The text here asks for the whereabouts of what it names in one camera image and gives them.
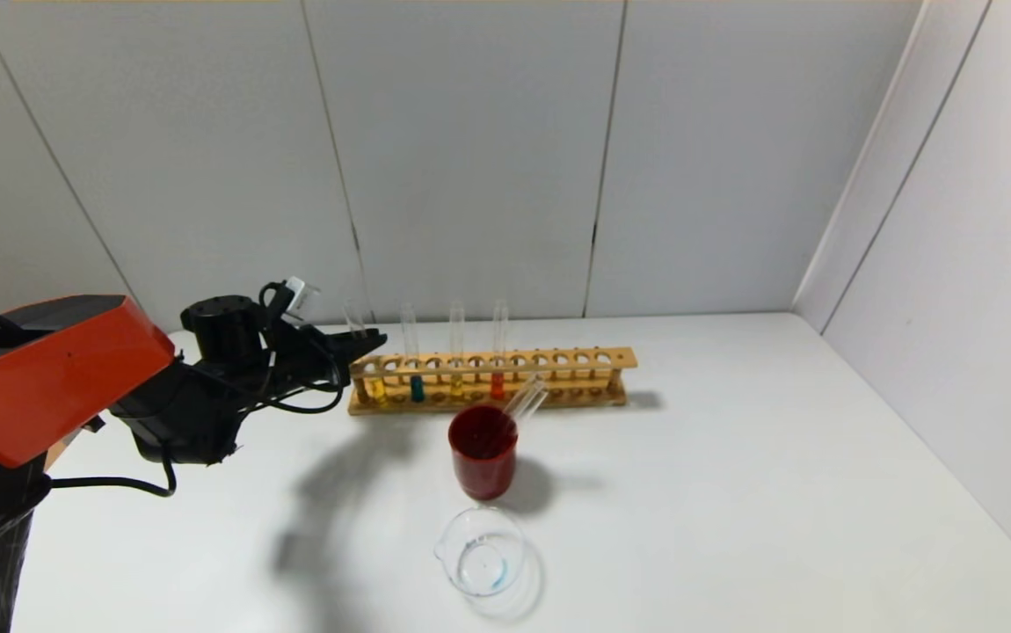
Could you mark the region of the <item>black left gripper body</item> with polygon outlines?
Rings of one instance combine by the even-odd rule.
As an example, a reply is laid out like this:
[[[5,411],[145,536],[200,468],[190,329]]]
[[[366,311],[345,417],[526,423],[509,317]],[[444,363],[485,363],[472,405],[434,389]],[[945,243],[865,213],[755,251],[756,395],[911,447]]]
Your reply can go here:
[[[345,386],[349,361],[342,344],[311,324],[276,324],[276,368],[297,384]]]

